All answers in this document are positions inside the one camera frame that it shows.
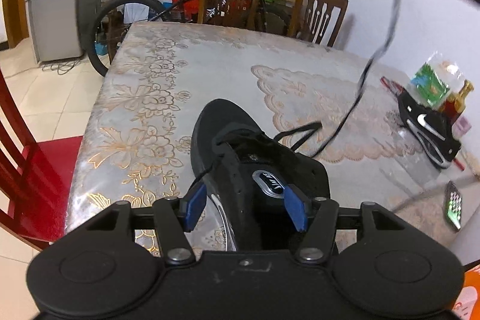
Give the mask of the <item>black sneaker with white swoosh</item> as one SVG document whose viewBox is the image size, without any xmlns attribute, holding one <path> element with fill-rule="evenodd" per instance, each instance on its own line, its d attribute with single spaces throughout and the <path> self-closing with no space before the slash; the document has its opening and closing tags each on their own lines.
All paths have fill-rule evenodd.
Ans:
<svg viewBox="0 0 480 320">
<path fill-rule="evenodd" d="M 313 122 L 268 137 L 232 101 L 215 99 L 199 114 L 190 161 L 218 210 L 228 251 L 295 251 L 312 207 L 297 212 L 293 191 L 328 198 L 329 178 L 317 160 L 298 152 L 320 131 Z"/>
</svg>

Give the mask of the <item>black shoelace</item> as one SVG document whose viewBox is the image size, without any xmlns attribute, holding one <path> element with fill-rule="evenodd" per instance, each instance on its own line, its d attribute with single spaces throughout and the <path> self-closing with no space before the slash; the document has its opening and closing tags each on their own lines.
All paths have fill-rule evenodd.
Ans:
<svg viewBox="0 0 480 320">
<path fill-rule="evenodd" d="M 401 7 L 402 0 L 393 0 L 392 7 L 391 7 L 391 18 L 390 23 L 387 29 L 387 34 L 384 42 L 376 49 L 373 55 L 368 59 L 364 70 L 360 74 L 360 78 L 357 83 L 357 90 L 355 92 L 355 100 L 352 103 L 352 106 L 343 117 L 341 122 L 338 124 L 335 131 L 320 145 L 320 147 L 315 151 L 314 154 L 310 156 L 310 158 L 315 158 L 320 155 L 338 136 L 338 134 L 343 129 L 344 125 L 346 124 L 347 120 L 353 113 L 354 109 L 360 104 L 361 99 L 365 93 L 366 89 L 366 80 L 368 78 L 368 74 L 371 71 L 372 67 L 385 55 L 388 49 L 391 46 L 391 42 L 394 40 L 397 23 L 400 17 L 400 7 Z M 272 141 L 278 143 L 279 140 L 285 138 L 286 136 L 291 136 L 295 133 L 304 132 L 303 136 L 293 144 L 289 150 L 293 153 L 296 152 L 299 147 L 301 147 L 305 142 L 307 142 L 316 132 L 319 132 L 323 128 L 323 125 L 320 121 L 312 122 L 302 127 L 297 127 L 294 129 L 289 130 L 288 132 L 280 132 L 278 133 Z"/>
</svg>

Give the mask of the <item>green snack bag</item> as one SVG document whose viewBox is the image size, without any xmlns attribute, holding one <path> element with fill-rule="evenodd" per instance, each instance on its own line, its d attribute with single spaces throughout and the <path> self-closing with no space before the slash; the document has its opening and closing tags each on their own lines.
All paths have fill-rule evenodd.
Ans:
<svg viewBox="0 0 480 320">
<path fill-rule="evenodd" d="M 438 109 L 451 93 L 458 93 L 465 76 L 459 66 L 442 53 L 434 52 L 409 82 L 409 92 L 425 106 Z"/>
</svg>

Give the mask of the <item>brown wooden chair near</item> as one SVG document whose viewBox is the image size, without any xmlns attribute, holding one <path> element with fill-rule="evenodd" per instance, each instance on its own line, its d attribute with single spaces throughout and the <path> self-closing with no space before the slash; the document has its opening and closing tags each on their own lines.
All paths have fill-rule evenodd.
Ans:
<svg viewBox="0 0 480 320">
<path fill-rule="evenodd" d="M 343 24 L 348 0 L 295 0 L 287 36 L 333 47 Z"/>
</svg>

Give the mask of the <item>smartphone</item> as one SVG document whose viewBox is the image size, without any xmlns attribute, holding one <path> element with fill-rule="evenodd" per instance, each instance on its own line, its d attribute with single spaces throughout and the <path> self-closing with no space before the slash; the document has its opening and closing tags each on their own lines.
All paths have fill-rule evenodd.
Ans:
<svg viewBox="0 0 480 320">
<path fill-rule="evenodd" d="M 454 182 L 449 181 L 445 189 L 444 217 L 454 232 L 461 230 L 462 195 Z"/>
</svg>

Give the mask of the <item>red wooden chair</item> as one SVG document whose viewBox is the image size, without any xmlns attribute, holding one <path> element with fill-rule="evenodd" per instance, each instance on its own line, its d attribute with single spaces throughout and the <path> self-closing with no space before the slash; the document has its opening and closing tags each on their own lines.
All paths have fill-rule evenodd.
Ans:
<svg viewBox="0 0 480 320">
<path fill-rule="evenodd" d="M 64 235 L 72 177 L 82 138 L 38 142 L 1 79 L 1 111 L 19 149 L 1 127 L 1 192 L 8 198 L 1 227 L 41 251 Z"/>
</svg>

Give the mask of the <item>black bicycle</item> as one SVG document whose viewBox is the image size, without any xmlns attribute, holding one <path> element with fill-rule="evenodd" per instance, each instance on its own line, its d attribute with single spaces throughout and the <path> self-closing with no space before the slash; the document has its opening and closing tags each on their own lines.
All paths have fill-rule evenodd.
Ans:
<svg viewBox="0 0 480 320">
<path fill-rule="evenodd" d="M 124 5 L 127 0 L 110 0 L 103 4 L 89 28 L 86 54 L 90 64 L 101 76 L 105 76 L 116 52 L 134 23 L 124 23 Z M 199 0 L 148 0 L 151 8 L 147 21 L 198 23 Z M 254 31 L 267 32 L 269 13 L 265 0 L 259 0 Z"/>
</svg>

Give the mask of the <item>red handled pliers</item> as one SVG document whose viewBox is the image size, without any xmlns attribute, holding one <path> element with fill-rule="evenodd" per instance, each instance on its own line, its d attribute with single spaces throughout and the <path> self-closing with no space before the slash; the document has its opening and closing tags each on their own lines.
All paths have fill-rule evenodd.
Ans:
<svg viewBox="0 0 480 320">
<path fill-rule="evenodd" d="M 385 76 L 382 76 L 380 81 L 395 97 L 398 97 L 405 91 L 405 88 L 402 85 L 392 79 L 386 78 Z"/>
</svg>

